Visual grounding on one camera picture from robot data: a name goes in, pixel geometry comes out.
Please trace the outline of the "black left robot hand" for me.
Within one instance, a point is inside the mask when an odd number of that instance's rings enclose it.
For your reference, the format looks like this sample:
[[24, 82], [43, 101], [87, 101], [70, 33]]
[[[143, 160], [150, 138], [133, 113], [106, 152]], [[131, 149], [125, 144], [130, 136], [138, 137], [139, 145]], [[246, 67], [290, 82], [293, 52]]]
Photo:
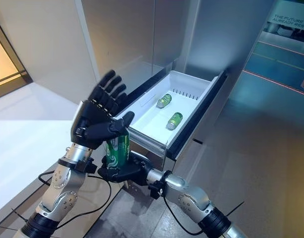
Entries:
[[124, 135], [135, 114], [127, 112], [115, 119], [119, 108], [126, 102], [126, 85], [114, 70], [108, 71], [82, 101], [71, 127], [71, 141], [97, 149], [104, 141]]

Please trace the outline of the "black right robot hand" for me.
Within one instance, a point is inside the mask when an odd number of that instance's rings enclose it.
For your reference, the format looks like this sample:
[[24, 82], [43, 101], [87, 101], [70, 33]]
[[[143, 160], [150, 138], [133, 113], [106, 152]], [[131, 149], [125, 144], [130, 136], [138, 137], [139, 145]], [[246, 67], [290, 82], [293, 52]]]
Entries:
[[154, 166], [145, 156], [131, 151], [128, 161], [117, 169], [107, 168], [106, 156], [102, 159], [102, 166], [98, 169], [98, 174], [107, 181], [119, 183], [131, 180], [140, 186], [148, 185], [147, 176]]

